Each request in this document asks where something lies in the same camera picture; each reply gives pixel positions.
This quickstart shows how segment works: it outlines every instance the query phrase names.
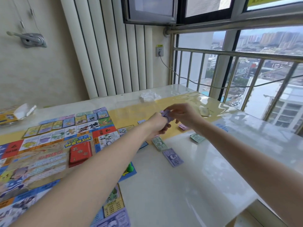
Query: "white radiator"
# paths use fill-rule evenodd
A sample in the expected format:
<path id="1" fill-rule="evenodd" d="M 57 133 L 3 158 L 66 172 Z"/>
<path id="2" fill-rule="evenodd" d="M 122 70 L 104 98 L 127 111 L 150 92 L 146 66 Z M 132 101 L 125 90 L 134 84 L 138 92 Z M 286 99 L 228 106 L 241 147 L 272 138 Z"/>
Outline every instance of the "white radiator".
<path id="1" fill-rule="evenodd" d="M 61 0 L 89 98 L 153 87 L 152 28 L 123 23 L 121 0 Z"/>

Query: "game board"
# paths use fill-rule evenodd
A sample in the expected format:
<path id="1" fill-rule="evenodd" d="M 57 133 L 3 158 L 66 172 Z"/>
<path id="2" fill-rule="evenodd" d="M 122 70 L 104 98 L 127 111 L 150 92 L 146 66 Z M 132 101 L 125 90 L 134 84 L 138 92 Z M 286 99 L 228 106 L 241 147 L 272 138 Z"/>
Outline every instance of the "game board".
<path id="1" fill-rule="evenodd" d="M 0 145 L 0 227 L 15 221 L 74 167 L 129 129 L 117 130 L 103 107 L 42 121 L 28 128 L 24 139 Z M 136 173 L 130 163 L 119 181 Z M 91 226 L 107 226 L 113 220 L 130 226 L 118 184 Z"/>

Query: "power outlet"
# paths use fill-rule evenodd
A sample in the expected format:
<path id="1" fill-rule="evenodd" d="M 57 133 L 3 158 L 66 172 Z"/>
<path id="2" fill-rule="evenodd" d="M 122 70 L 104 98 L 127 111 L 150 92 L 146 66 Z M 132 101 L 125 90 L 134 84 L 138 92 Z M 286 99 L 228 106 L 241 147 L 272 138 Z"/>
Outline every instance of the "power outlet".
<path id="1" fill-rule="evenodd" d="M 156 47 L 156 57 L 163 57 L 163 56 L 164 56 L 164 47 Z"/>

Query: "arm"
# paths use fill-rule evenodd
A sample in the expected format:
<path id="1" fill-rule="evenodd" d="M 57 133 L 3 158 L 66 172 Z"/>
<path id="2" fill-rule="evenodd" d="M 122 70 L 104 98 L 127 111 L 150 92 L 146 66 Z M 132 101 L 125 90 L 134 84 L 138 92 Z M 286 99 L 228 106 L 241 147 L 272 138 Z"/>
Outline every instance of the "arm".
<path id="1" fill-rule="evenodd" d="M 141 144 L 170 125 L 155 113 L 85 161 L 11 226 L 89 226 Z"/>
<path id="2" fill-rule="evenodd" d="M 289 226 L 302 226 L 303 176 L 204 120 L 189 104 L 174 104 L 171 117 L 207 138 Z"/>

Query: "wall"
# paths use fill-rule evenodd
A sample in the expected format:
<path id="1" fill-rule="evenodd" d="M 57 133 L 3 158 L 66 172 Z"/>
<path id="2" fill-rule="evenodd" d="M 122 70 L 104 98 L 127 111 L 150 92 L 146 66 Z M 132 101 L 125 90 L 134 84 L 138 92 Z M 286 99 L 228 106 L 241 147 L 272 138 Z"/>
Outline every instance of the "wall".
<path id="1" fill-rule="evenodd" d="M 169 69 L 161 62 L 160 57 L 156 57 L 156 46 L 164 46 L 163 62 L 169 66 L 171 36 L 166 38 L 163 35 L 164 27 L 152 26 L 152 46 L 153 46 L 153 87 L 163 87 L 169 84 Z"/>
<path id="2" fill-rule="evenodd" d="M 26 0 L 14 0 L 27 32 L 37 33 Z M 29 0 L 47 48 L 24 48 L 12 0 L 0 0 L 0 108 L 20 103 L 39 107 L 88 99 L 60 0 Z"/>

